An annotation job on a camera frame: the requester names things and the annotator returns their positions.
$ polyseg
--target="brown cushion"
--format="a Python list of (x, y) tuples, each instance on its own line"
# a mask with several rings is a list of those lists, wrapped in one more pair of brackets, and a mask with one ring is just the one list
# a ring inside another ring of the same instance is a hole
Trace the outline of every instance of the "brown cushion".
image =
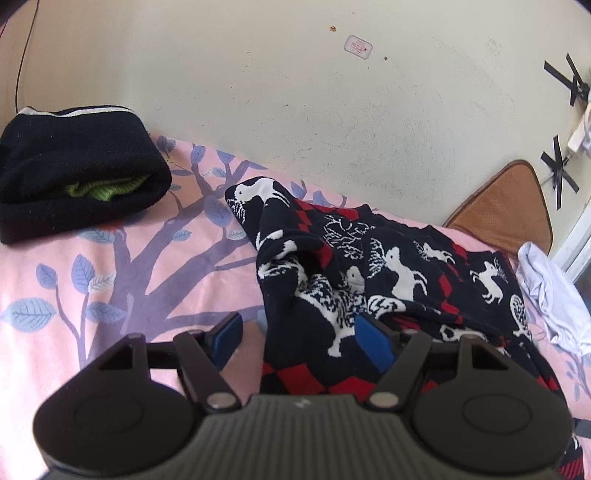
[(552, 225), (540, 182), (525, 160), (509, 163), (462, 203), (444, 226), (514, 256), (526, 242), (546, 254), (552, 247)]

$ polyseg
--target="white wall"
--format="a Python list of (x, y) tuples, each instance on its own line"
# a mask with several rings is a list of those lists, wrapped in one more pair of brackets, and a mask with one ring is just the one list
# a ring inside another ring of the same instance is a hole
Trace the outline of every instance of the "white wall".
[[(4, 123), (33, 9), (0, 40)], [(547, 174), (541, 152), (580, 112), (544, 60), (568, 72), (569, 52), (591, 79), (590, 47), (574, 0), (41, 0), (20, 105), (126, 105), (151, 131), (442, 223), (511, 160)], [(567, 170), (581, 191), (559, 213), (544, 188), (555, 245), (591, 194), (591, 161)]]

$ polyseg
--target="green fabric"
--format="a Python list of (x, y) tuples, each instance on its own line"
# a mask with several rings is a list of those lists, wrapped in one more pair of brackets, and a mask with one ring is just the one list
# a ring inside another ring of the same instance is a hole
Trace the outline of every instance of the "green fabric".
[(102, 202), (110, 202), (115, 195), (127, 195), (136, 191), (149, 175), (119, 180), (97, 180), (75, 183), (65, 188), (70, 197), (90, 197)]

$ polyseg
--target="blue gripper pad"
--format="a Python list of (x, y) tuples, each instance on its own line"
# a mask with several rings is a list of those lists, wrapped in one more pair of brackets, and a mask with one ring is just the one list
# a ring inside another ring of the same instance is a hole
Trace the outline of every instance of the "blue gripper pad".
[(222, 370), (242, 342), (242, 316), (230, 313), (213, 329), (205, 334), (205, 344), (209, 347), (209, 357), (218, 370)]
[(355, 317), (355, 340), (380, 373), (396, 361), (390, 339), (363, 314)]

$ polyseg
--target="black beanie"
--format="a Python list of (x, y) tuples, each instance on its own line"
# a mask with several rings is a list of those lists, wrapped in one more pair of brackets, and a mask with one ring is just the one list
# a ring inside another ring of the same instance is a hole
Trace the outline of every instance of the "black beanie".
[[(70, 197), (67, 186), (148, 178), (109, 202)], [(0, 242), (87, 228), (144, 210), (168, 191), (170, 169), (129, 109), (93, 106), (39, 112), (27, 107), (0, 137)]]

